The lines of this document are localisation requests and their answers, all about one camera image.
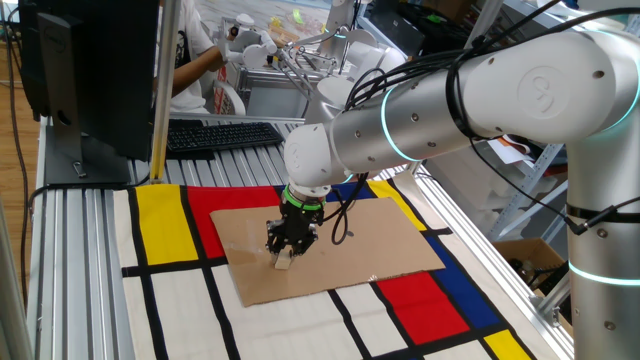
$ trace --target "cardboard sheet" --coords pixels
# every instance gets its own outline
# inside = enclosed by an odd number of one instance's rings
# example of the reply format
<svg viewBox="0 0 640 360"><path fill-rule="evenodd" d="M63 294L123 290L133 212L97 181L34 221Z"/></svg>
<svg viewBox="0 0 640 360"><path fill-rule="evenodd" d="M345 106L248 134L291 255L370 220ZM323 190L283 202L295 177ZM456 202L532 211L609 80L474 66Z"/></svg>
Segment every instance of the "cardboard sheet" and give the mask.
<svg viewBox="0 0 640 360"><path fill-rule="evenodd" d="M337 208L330 203L325 212ZM331 243L335 220L328 221L318 228L319 240L305 255L289 270L276 270L264 245L267 220L280 217L275 206L211 213L245 307L444 268L400 207L381 198L356 201L348 212L353 236L344 243Z"/></svg>

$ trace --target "computer monitor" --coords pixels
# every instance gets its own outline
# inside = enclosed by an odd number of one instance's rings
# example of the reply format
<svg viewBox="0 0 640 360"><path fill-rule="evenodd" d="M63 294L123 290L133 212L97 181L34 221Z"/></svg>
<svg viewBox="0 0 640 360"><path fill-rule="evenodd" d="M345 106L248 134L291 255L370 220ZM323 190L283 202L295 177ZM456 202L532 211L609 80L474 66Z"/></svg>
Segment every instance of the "computer monitor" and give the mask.
<svg viewBox="0 0 640 360"><path fill-rule="evenodd" d="M48 184L129 182L148 160L158 0L21 0L22 82L47 129Z"/></svg>

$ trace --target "mondrian pattern mat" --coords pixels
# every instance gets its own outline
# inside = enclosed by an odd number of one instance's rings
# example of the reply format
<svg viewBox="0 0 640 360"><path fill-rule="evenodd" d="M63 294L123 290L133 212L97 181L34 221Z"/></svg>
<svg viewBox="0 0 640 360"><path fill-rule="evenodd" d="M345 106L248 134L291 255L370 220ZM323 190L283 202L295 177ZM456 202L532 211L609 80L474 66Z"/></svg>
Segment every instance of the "mondrian pattern mat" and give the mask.
<svg viewBox="0 0 640 360"><path fill-rule="evenodd" d="M338 188L348 197L354 184ZM153 185L115 193L136 358L557 358L409 174L370 181L358 198L393 198L446 269L243 307L209 214L275 206L282 190Z"/></svg>

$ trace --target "person's arm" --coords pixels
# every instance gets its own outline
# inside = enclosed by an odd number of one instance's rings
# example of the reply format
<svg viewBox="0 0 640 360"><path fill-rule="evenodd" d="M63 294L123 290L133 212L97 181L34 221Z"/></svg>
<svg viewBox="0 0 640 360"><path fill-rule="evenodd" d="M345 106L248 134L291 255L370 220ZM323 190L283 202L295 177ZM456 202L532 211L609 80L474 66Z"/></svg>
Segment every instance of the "person's arm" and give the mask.
<svg viewBox="0 0 640 360"><path fill-rule="evenodd" d="M218 71L223 66L224 60L218 48L210 48L200 54L197 59L174 70L171 96L174 97L183 92L207 71Z"/></svg>

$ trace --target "person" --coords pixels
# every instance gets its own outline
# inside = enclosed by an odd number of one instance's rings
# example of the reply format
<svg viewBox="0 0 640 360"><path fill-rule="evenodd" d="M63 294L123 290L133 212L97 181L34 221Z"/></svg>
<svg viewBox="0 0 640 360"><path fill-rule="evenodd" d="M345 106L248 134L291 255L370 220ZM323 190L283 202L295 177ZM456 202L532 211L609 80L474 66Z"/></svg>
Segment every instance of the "person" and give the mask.
<svg viewBox="0 0 640 360"><path fill-rule="evenodd" d="M225 62L222 54L202 28L200 13L194 0L181 0L176 63L171 91L171 112L208 114L204 108L202 88L198 81L207 71L218 71ZM159 24L162 21L164 0L160 0ZM158 73L160 53L160 26L156 43L155 75Z"/></svg>

